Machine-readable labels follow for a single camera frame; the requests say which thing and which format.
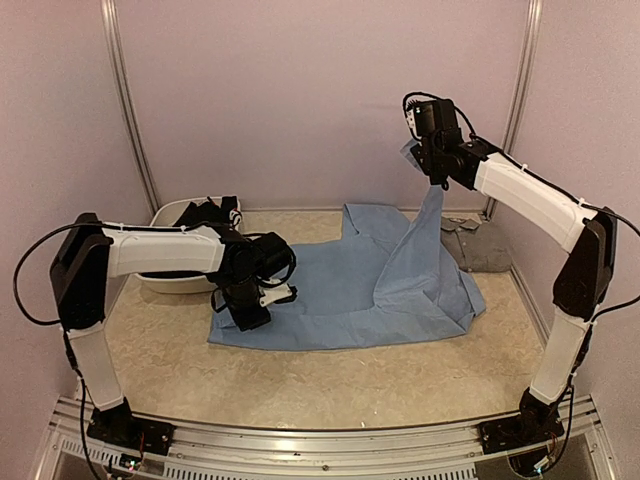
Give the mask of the light blue long sleeve shirt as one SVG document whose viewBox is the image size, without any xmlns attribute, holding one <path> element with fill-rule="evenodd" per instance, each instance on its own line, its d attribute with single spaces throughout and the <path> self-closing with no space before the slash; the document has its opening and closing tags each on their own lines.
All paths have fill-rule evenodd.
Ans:
<svg viewBox="0 0 640 480">
<path fill-rule="evenodd" d="M 369 348 L 466 334 L 486 309 L 473 278 L 441 241 L 444 192 L 427 190 L 417 217 L 388 205 L 346 204 L 336 241 L 297 244 L 297 298 L 241 331 L 212 317 L 211 344 L 272 351 Z"/>
</svg>

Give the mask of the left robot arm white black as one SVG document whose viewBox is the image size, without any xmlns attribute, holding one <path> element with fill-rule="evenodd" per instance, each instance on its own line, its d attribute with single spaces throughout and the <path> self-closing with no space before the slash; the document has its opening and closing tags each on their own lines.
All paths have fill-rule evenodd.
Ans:
<svg viewBox="0 0 640 480">
<path fill-rule="evenodd" d="M 274 232 L 244 235 L 213 222 L 131 226 L 80 215 L 52 262 L 50 280 L 70 364 L 94 404 L 87 436 L 140 455 L 165 456 L 175 431 L 170 423 L 134 415 L 121 388 L 104 331 L 109 279 L 197 272 L 222 300 L 215 312 L 228 312 L 247 331 L 270 322 L 270 305 L 296 299 L 288 283 L 296 263 L 291 247 Z"/>
</svg>

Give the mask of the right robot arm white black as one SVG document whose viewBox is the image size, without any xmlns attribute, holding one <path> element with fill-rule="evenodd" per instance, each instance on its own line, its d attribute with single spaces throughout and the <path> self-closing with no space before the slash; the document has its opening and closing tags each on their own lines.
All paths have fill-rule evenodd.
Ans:
<svg viewBox="0 0 640 480">
<path fill-rule="evenodd" d="M 455 182 L 492 198 L 552 239 L 567 255 L 552 288 L 554 320 L 542 360 L 517 414 L 479 424 L 482 450 L 492 454 L 560 437 L 564 395 L 589 350 L 595 314 L 613 276 L 617 221 L 532 173 L 475 131 L 450 99 L 413 92 L 402 101 L 415 141 L 410 152 L 433 185 Z"/>
</svg>

